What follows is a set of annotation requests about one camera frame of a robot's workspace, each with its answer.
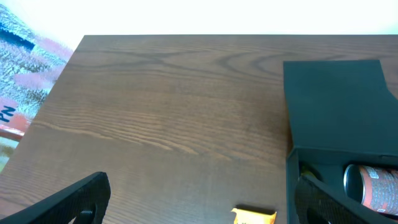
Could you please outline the yellow almond biscuit packet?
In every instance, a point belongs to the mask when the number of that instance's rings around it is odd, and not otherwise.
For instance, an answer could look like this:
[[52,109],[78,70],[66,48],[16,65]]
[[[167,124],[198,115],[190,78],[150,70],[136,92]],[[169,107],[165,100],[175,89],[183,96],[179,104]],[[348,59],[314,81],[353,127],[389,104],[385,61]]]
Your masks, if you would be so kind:
[[236,214],[234,224],[274,224],[277,216],[277,212],[270,215],[238,208],[231,212]]

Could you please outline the red Pringles can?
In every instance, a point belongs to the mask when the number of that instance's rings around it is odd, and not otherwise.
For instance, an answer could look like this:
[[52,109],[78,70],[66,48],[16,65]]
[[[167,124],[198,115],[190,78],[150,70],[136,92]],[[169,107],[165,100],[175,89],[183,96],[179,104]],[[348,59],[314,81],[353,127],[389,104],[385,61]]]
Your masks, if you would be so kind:
[[343,176],[345,194],[361,205],[397,215],[397,170],[351,164]]

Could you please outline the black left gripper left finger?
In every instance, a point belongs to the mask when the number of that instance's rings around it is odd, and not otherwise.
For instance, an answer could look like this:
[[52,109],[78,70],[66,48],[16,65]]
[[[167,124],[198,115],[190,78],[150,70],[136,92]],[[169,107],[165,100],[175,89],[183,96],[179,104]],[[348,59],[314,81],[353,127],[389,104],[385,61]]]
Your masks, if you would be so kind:
[[95,172],[61,191],[1,220],[1,224],[103,222],[111,187],[105,172]]

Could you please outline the green yellow snack packet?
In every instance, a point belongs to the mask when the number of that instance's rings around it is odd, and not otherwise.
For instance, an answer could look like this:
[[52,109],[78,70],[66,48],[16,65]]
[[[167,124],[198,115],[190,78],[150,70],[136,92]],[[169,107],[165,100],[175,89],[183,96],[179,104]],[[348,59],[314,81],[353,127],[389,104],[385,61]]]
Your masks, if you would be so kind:
[[308,167],[308,166],[302,166],[300,168],[300,175],[309,175],[309,176],[312,176],[314,178],[317,178],[317,175],[314,173],[313,169],[311,167]]

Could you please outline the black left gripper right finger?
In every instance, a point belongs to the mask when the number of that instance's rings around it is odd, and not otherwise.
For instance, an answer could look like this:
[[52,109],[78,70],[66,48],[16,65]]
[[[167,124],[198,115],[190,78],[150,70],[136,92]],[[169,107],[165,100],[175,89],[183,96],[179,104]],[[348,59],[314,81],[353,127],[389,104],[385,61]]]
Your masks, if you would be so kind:
[[318,179],[299,177],[294,193],[297,223],[395,224],[354,200],[334,192]]

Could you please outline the black box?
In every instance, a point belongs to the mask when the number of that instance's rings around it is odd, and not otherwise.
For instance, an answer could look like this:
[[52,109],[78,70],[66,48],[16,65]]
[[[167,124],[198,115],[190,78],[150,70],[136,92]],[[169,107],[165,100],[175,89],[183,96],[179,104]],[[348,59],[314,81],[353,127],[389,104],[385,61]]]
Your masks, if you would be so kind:
[[291,61],[283,69],[292,135],[287,221],[298,223],[294,191],[303,168],[342,196],[348,165],[397,167],[397,98],[378,60]]

